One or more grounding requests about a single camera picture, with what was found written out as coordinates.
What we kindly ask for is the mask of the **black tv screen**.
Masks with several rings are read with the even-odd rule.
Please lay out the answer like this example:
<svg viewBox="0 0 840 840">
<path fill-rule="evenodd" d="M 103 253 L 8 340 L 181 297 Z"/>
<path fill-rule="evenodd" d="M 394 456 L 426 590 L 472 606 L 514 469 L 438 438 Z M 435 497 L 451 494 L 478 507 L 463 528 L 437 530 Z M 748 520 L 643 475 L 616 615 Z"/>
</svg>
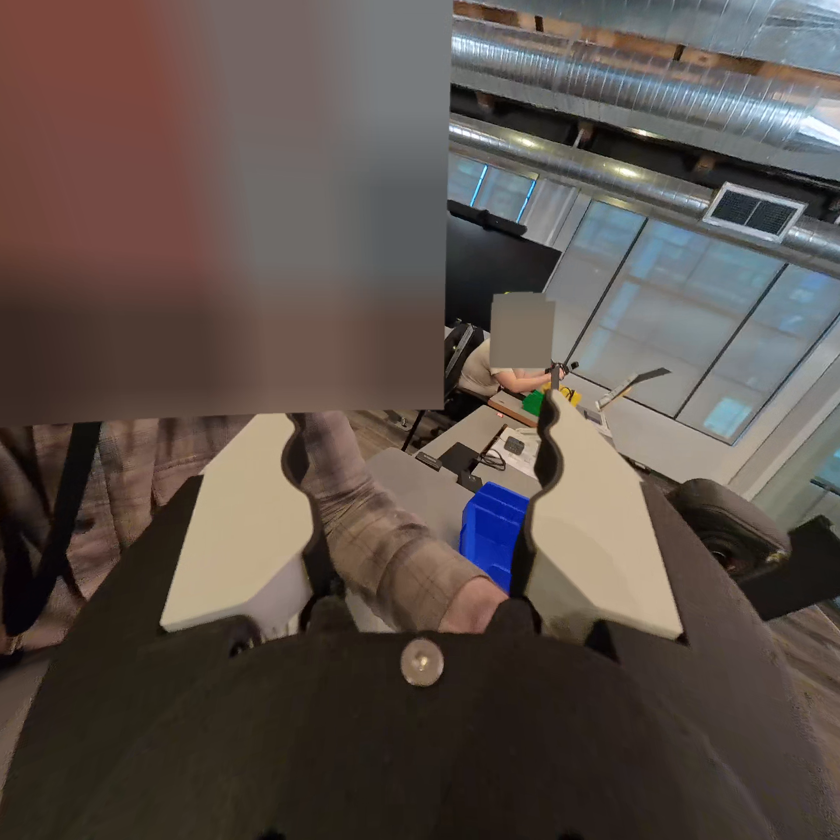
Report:
<svg viewBox="0 0 840 840">
<path fill-rule="evenodd" d="M 495 295 L 543 292 L 562 251 L 447 217 L 444 324 L 457 319 L 490 330 Z"/>
</svg>

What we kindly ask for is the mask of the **frosted glass window wall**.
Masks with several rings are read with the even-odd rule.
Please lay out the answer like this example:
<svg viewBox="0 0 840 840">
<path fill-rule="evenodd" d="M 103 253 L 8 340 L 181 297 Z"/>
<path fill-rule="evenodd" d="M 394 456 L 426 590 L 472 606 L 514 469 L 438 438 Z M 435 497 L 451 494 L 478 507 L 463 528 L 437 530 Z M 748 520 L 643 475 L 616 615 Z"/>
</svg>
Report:
<svg viewBox="0 0 840 840">
<path fill-rule="evenodd" d="M 838 318 L 838 279 L 457 154 L 448 199 L 562 251 L 553 357 L 605 389 L 733 445 Z"/>
</svg>

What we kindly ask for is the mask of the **white paper sheets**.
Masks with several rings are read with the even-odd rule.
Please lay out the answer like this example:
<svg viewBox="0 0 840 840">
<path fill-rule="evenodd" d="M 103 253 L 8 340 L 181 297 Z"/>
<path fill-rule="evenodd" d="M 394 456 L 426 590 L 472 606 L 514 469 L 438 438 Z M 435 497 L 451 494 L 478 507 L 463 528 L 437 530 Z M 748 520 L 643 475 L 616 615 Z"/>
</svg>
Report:
<svg viewBox="0 0 840 840">
<path fill-rule="evenodd" d="M 505 465 L 535 479 L 534 467 L 540 446 L 536 428 L 503 425 L 488 447 L 485 458 L 493 466 Z"/>
</svg>

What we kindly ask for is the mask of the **blue plastic bin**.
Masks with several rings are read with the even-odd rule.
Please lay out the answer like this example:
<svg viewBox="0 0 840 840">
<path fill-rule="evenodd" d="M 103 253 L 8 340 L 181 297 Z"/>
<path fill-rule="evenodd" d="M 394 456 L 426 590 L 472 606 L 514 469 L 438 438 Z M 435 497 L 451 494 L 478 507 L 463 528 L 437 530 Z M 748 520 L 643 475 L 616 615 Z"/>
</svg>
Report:
<svg viewBox="0 0 840 840">
<path fill-rule="evenodd" d="M 529 499 L 488 482 L 466 503 L 458 551 L 505 593 L 511 586 L 511 563 Z"/>
</svg>

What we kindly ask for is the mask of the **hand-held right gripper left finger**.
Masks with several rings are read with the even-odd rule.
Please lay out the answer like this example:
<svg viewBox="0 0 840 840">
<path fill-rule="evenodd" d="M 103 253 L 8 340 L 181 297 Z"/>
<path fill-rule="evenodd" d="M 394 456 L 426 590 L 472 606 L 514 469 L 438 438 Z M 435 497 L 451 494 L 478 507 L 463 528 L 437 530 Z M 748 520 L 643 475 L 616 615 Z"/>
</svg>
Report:
<svg viewBox="0 0 840 840">
<path fill-rule="evenodd" d="M 264 640 L 302 627 L 336 572 L 308 471 L 304 417 L 254 416 L 201 474 L 161 614 L 168 633 L 232 617 Z"/>
</svg>

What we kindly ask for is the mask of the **person's plaid shirt torso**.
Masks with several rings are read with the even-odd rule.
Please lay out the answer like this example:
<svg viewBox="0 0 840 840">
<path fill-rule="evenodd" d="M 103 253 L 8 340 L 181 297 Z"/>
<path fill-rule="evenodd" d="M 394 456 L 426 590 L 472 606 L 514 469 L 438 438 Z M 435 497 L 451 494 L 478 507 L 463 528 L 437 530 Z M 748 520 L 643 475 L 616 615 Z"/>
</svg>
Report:
<svg viewBox="0 0 840 840">
<path fill-rule="evenodd" d="M 103 423 L 70 523 L 69 573 L 59 573 L 43 605 L 33 596 L 56 522 L 71 425 L 2 427 L 2 663 L 58 645 L 154 514 L 251 419 L 200 416 Z"/>
</svg>

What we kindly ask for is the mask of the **black office chair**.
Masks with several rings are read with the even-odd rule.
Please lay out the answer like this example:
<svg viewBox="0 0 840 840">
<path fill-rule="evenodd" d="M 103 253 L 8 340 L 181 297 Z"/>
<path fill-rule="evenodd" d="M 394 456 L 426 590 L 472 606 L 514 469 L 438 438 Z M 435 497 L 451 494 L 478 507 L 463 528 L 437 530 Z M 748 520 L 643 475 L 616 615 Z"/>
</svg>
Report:
<svg viewBox="0 0 840 840">
<path fill-rule="evenodd" d="M 444 337 L 444 400 L 455 393 L 464 365 L 486 339 L 485 331 L 468 322 L 456 320 Z"/>
</svg>

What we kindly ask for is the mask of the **white air vent grille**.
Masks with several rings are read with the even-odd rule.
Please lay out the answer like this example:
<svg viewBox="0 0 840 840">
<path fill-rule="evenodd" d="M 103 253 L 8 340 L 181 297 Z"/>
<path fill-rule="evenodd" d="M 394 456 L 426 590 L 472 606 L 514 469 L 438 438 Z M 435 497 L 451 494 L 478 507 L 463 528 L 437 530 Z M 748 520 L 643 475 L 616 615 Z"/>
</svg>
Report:
<svg viewBox="0 0 840 840">
<path fill-rule="evenodd" d="M 779 245 L 807 207 L 807 203 L 789 197 L 724 182 L 715 191 L 701 222 Z"/>
</svg>

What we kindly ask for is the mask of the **black dock device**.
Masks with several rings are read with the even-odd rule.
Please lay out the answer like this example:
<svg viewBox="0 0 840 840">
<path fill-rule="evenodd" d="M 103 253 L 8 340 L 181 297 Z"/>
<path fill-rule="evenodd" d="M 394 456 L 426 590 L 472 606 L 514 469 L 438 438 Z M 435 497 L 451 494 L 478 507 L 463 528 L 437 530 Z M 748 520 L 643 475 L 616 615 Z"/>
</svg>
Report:
<svg viewBox="0 0 840 840">
<path fill-rule="evenodd" d="M 415 459 L 434 471 L 444 470 L 452 474 L 456 484 L 471 493 L 475 494 L 483 487 L 482 479 L 474 475 L 480 463 L 480 454 L 462 443 L 452 445 L 441 456 L 418 452 Z"/>
</svg>

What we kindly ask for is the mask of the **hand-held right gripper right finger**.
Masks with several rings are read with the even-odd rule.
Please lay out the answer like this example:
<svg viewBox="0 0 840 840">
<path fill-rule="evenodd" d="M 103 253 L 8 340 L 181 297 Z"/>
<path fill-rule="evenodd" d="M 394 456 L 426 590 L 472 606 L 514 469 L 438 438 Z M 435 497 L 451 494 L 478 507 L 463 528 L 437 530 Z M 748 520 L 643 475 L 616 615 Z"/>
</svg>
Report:
<svg viewBox="0 0 840 840">
<path fill-rule="evenodd" d="M 541 629 L 583 643 L 600 622 L 670 642 L 684 633 L 642 480 L 558 391 L 543 400 L 538 491 L 511 559 L 511 598 Z"/>
</svg>

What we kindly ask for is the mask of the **wooden board on stand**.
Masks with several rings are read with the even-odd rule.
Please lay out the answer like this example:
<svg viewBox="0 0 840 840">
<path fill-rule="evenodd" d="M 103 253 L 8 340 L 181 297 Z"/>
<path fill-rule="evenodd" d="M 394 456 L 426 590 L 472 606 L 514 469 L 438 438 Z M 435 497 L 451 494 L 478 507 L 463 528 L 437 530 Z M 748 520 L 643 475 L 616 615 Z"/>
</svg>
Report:
<svg viewBox="0 0 840 840">
<path fill-rule="evenodd" d="M 665 375 L 669 375 L 670 373 L 671 371 L 669 369 L 665 367 L 658 367 L 651 371 L 632 374 L 623 383 L 615 386 L 614 388 L 612 388 L 612 390 L 603 394 L 595 402 L 595 410 L 599 413 L 602 413 L 609 405 L 630 393 L 630 391 L 632 391 L 635 386 L 655 380 Z"/>
</svg>

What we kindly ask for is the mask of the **person's left hand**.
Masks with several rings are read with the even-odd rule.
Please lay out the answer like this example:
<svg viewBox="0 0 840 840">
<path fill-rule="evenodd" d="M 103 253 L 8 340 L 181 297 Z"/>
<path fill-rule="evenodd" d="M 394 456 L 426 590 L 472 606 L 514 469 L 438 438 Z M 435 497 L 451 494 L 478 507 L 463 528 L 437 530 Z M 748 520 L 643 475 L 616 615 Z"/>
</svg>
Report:
<svg viewBox="0 0 840 840">
<path fill-rule="evenodd" d="M 437 630 L 442 634 L 482 634 L 507 599 L 508 594 L 493 581 L 475 577 L 458 590 Z"/>
</svg>

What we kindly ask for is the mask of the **silver ventilation duct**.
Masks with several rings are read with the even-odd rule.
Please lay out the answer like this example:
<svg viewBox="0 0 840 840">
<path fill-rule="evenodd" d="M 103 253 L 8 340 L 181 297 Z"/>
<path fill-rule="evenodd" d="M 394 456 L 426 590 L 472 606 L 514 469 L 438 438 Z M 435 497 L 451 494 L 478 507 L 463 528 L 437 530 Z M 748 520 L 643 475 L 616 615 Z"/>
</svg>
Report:
<svg viewBox="0 0 840 840">
<path fill-rule="evenodd" d="M 700 185 L 454 113 L 449 116 L 448 141 L 452 152 L 506 163 L 579 188 L 592 198 L 839 277 L 837 225 L 803 215 L 783 242 L 769 244 L 703 224 L 701 217 L 715 191 Z"/>
<path fill-rule="evenodd" d="M 458 83 L 572 112 L 570 100 L 725 133 L 783 151 L 838 149 L 838 94 L 822 85 L 644 56 L 455 16 Z"/>
</svg>

